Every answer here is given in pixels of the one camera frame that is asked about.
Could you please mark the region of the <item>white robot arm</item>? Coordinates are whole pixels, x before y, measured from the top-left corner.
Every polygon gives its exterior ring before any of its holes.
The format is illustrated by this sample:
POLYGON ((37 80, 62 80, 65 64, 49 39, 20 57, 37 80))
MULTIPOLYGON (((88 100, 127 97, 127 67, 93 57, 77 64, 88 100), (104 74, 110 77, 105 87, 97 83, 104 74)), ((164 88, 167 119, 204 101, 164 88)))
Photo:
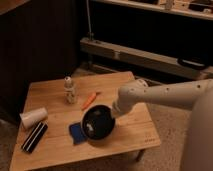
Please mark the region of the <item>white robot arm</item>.
POLYGON ((139 102, 191 110, 181 171, 213 171, 213 79, 149 86, 137 79, 118 89, 113 118, 128 114, 139 102))

